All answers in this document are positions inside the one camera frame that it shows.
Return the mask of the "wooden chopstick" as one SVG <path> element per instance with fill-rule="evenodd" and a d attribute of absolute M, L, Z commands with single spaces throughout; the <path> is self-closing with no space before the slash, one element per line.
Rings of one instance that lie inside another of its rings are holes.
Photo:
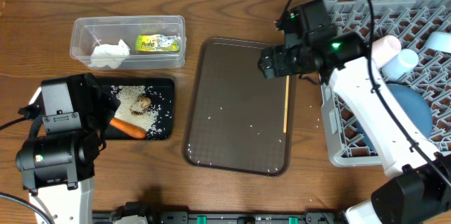
<path fill-rule="evenodd" d="M 284 120 L 283 120 L 283 133 L 287 132 L 288 128 L 288 102 L 290 93 L 290 76 L 285 78 L 285 101 L 284 101 Z"/>

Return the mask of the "light blue plastic cup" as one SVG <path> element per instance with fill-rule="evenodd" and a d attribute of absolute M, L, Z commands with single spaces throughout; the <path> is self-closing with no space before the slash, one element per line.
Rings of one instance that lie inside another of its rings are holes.
<path fill-rule="evenodd" d="M 411 72 L 419 63 L 419 55 L 411 49 L 402 49 L 398 55 L 388 61 L 382 68 L 382 74 L 390 81 L 398 81 Z"/>

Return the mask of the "blue plate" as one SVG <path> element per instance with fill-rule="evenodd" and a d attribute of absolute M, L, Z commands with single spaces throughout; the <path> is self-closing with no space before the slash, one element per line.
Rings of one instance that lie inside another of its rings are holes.
<path fill-rule="evenodd" d="M 409 119 L 428 139 L 433 129 L 433 116 L 426 101 L 408 86 L 390 83 L 387 87 Z"/>

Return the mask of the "light blue rice bowl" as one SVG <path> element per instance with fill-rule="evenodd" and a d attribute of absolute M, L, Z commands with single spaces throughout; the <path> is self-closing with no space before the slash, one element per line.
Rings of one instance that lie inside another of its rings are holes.
<path fill-rule="evenodd" d="M 451 52 L 451 34 L 447 32 L 432 32 L 426 40 L 424 46 L 427 49 Z"/>

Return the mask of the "green snack wrapper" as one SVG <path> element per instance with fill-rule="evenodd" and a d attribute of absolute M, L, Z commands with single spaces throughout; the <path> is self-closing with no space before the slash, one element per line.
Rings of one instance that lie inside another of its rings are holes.
<path fill-rule="evenodd" d="M 138 35 L 135 42 L 137 51 L 178 51 L 179 37 L 167 35 Z"/>

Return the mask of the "brown food scrap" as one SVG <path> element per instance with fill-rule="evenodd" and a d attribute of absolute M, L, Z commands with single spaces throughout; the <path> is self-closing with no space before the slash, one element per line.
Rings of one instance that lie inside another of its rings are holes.
<path fill-rule="evenodd" d="M 152 101 L 149 97 L 139 96 L 130 106 L 130 112 L 135 116 L 142 115 L 147 111 L 151 104 Z"/>

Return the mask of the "pile of white rice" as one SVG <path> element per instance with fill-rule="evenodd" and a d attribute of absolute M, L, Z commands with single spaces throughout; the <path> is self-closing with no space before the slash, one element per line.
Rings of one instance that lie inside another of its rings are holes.
<path fill-rule="evenodd" d="M 173 88 L 170 86 L 111 85 L 111 94 L 121 104 L 115 118 L 136 125 L 147 132 L 147 139 L 164 140 L 173 129 Z M 147 111 L 135 116 L 130 106 L 137 97 L 149 97 L 152 101 Z"/>

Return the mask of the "orange carrot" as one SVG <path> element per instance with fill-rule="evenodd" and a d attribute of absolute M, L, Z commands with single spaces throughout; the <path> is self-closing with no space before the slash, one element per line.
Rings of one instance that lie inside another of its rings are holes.
<path fill-rule="evenodd" d="M 110 125 L 134 139 L 145 139 L 147 136 L 147 132 L 144 129 L 117 118 L 112 118 L 110 120 Z"/>

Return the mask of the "white tissue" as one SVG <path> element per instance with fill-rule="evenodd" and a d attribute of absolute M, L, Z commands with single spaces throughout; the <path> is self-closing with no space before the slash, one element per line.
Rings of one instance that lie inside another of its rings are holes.
<path fill-rule="evenodd" d="M 129 46 L 120 39 L 116 45 L 102 44 L 96 46 L 90 56 L 91 68 L 109 67 L 118 69 L 121 63 L 130 56 Z"/>

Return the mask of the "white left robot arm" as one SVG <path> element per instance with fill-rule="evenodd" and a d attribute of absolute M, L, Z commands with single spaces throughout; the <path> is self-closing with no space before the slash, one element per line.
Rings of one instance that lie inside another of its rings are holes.
<path fill-rule="evenodd" d="M 19 110 L 32 126 L 16 166 L 38 223 L 92 223 L 94 161 L 119 104 L 85 73 L 42 81 Z"/>

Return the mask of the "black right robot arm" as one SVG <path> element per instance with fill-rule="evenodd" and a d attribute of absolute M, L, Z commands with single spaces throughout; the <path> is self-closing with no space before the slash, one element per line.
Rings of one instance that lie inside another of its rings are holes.
<path fill-rule="evenodd" d="M 357 33 L 317 29 L 264 49 L 258 67 L 267 79 L 319 73 L 375 147 L 389 181 L 345 210 L 344 223 L 422 223 L 450 210 L 450 157 L 409 119 L 370 56 Z"/>

